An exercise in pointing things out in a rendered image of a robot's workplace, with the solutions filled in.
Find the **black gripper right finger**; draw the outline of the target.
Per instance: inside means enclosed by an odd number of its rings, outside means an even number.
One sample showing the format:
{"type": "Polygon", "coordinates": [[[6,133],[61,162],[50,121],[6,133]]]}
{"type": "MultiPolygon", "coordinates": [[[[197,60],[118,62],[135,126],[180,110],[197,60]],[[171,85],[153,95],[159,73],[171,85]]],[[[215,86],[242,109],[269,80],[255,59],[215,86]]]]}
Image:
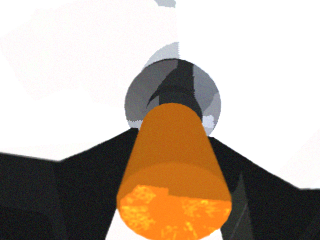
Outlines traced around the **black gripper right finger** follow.
{"type": "Polygon", "coordinates": [[[223,240],[313,240],[320,230],[320,188],[299,188],[208,136],[231,200],[223,240]]]}

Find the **orange knob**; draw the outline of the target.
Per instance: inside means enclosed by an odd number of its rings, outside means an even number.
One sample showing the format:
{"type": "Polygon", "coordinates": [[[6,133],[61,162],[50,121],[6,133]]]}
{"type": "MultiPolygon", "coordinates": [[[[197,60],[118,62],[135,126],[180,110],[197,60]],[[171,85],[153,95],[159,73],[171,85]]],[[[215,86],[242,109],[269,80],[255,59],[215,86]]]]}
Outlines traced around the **orange knob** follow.
{"type": "Polygon", "coordinates": [[[149,240],[200,240],[219,229],[231,210],[201,119],[182,104],[148,112],[123,176],[120,219],[149,240]]]}

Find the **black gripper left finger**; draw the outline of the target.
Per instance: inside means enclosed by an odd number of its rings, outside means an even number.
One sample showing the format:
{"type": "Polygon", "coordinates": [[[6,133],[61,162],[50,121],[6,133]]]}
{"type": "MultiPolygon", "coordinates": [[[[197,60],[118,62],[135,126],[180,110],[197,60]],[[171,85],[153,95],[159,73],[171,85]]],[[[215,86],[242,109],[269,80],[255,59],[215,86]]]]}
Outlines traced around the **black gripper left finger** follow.
{"type": "Polygon", "coordinates": [[[0,151],[0,205],[46,215],[55,240],[106,240],[138,133],[60,161],[0,151]]]}

